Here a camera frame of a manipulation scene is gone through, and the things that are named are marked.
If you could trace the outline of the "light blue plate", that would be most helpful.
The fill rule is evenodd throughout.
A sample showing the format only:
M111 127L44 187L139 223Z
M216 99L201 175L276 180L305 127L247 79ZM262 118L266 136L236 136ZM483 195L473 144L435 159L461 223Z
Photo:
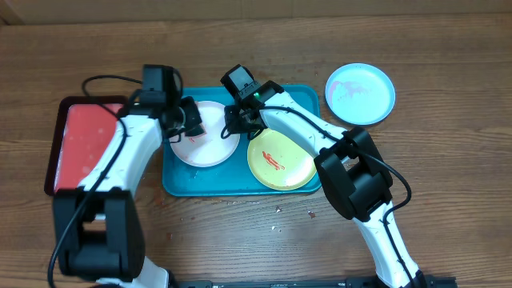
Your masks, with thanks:
M356 126L372 126L391 114L396 92L389 76L379 68L351 63L329 76L325 98L337 118Z

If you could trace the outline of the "white plate with red stain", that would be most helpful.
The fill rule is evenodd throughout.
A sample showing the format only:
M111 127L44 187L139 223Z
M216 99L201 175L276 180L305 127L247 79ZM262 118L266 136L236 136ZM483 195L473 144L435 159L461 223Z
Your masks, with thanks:
M178 136L169 139L170 147L179 159L191 166L210 167L224 162L236 151L240 141L238 134L221 138L226 125L224 108L219 102L198 102L204 133L199 136L181 134L180 141Z

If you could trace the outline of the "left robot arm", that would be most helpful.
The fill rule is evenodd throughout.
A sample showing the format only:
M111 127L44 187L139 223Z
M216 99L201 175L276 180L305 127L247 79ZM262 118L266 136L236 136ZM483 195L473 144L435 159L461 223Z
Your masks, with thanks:
M168 138L201 129L198 107L183 95L183 80L172 66L145 64L139 89L118 111L82 92L116 121L114 135L96 166L52 203L56 244L47 268L94 281L98 287L177 287L175 276L146 256L134 196L144 170Z

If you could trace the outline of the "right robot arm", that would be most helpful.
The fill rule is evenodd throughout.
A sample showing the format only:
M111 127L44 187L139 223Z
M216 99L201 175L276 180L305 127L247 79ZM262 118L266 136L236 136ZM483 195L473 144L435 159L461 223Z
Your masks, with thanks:
M221 135L247 133L256 137L275 130L304 149L314 160L325 196L345 219L353 221L373 257L376 275L387 287L425 287L426 277L409 255L394 212L390 188L408 182L382 160L369 133L356 126L346 130L300 106L279 84L263 84L247 68L236 65L221 83L234 99Z

